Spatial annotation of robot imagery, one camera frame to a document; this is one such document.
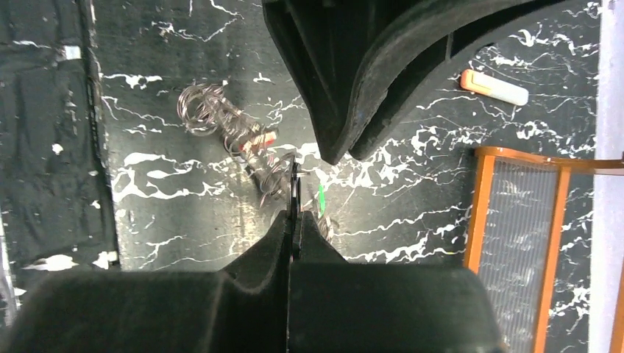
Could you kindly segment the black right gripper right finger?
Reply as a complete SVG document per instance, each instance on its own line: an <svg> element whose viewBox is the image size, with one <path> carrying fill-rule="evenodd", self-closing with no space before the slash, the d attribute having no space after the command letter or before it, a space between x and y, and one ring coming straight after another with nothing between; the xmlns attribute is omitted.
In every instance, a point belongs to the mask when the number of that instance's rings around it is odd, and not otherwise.
<svg viewBox="0 0 624 353"><path fill-rule="evenodd" d="M505 352L464 267L347 262L301 213L290 266L290 352Z"/></svg>

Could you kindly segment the green headed key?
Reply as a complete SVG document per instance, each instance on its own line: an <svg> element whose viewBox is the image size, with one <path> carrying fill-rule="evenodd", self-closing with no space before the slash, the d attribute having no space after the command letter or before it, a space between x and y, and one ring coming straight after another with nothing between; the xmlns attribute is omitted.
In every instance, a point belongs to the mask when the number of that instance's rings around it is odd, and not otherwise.
<svg viewBox="0 0 624 353"><path fill-rule="evenodd" d="M319 184L318 186L318 196L317 196L317 210L318 217L321 218L325 214L326 210L326 201L325 201L325 188L323 185Z"/></svg>

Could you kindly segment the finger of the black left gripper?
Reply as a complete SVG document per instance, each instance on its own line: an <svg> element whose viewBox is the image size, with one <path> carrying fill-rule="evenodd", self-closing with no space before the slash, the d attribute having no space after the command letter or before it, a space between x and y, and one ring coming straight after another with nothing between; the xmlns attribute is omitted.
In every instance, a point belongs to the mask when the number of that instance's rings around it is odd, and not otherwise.
<svg viewBox="0 0 624 353"><path fill-rule="evenodd" d="M321 157L364 160L439 64L437 1L264 1L266 26L311 117Z"/></svg>
<svg viewBox="0 0 624 353"><path fill-rule="evenodd" d="M565 1L418 1L393 20L366 52L355 76L348 117L364 160L412 109L502 29L558 10Z"/></svg>

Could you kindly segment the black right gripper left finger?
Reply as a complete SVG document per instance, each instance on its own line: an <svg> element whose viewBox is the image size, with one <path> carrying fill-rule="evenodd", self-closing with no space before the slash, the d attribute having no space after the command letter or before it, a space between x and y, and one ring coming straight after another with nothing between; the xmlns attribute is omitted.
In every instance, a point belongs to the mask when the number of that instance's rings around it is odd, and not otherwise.
<svg viewBox="0 0 624 353"><path fill-rule="evenodd" d="M68 271L33 290L3 352L284 352L291 220L215 271Z"/></svg>

